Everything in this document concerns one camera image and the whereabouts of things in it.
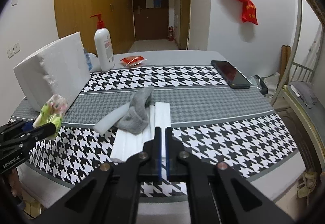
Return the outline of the left hand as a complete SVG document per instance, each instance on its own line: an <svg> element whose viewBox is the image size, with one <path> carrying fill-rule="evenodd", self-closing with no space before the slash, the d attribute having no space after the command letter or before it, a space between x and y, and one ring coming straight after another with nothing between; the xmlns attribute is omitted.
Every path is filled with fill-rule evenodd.
<svg viewBox="0 0 325 224"><path fill-rule="evenodd" d="M18 209L23 211L25 209L25 202L22 196L23 189L19 180L18 170L14 168L8 171L4 176L1 176L1 182L11 193Z"/></svg>

